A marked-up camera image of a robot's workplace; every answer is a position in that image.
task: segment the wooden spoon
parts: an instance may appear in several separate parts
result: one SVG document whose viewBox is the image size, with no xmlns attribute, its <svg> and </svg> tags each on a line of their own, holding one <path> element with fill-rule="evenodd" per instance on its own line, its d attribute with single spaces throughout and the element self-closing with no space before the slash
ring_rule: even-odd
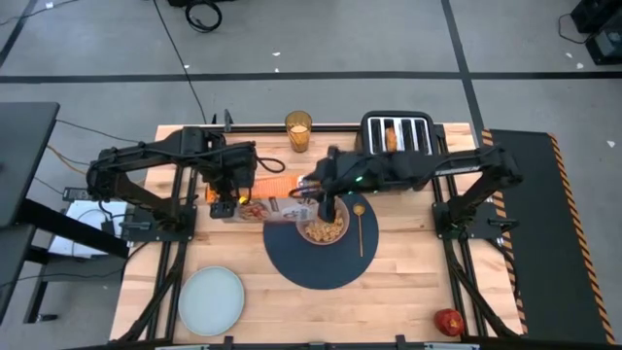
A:
<svg viewBox="0 0 622 350">
<path fill-rule="evenodd" d="M 354 213 L 359 217 L 359 247 L 361 257 L 363 257 L 363 226 L 361 225 L 361 215 L 365 212 L 365 206 L 357 203 L 354 205 Z"/>
</svg>

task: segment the round placemat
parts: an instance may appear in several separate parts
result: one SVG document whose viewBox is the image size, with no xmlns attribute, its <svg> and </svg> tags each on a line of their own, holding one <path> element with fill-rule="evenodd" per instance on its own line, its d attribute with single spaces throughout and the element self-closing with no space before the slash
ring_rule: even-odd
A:
<svg viewBox="0 0 622 350">
<path fill-rule="evenodd" d="M 220 266 L 196 271 L 179 296 L 179 316 L 192 333 L 211 336 L 226 332 L 244 308 L 239 277 Z"/>
<path fill-rule="evenodd" d="M 265 224 L 263 243 L 268 257 L 285 278 L 309 289 L 339 288 L 357 279 L 369 266 L 378 248 L 378 221 L 362 195 L 341 197 L 350 212 L 350 226 L 333 244 L 315 245 L 298 233 L 295 224 Z M 359 218 L 352 207 L 365 206 L 361 215 L 363 257 L 359 246 Z"/>
</svg>

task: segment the cereal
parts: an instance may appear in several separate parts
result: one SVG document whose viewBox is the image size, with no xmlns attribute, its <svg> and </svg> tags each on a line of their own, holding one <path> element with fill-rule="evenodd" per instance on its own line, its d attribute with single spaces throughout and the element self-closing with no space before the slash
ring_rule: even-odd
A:
<svg viewBox="0 0 622 350">
<path fill-rule="evenodd" d="M 304 233 L 316 242 L 331 242 L 339 236 L 343 229 L 343 216 L 341 210 L 335 211 L 334 223 L 329 224 L 318 218 L 304 228 Z"/>
</svg>

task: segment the plate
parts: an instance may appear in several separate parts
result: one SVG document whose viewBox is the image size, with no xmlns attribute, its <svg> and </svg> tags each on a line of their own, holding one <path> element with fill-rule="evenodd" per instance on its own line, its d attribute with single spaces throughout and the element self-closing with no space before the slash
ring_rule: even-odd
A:
<svg viewBox="0 0 622 350">
<path fill-rule="evenodd" d="M 240 318 L 244 287 L 240 278 L 221 266 L 196 271 L 179 296 L 179 316 L 192 333 L 212 336 L 226 332 Z"/>
</svg>

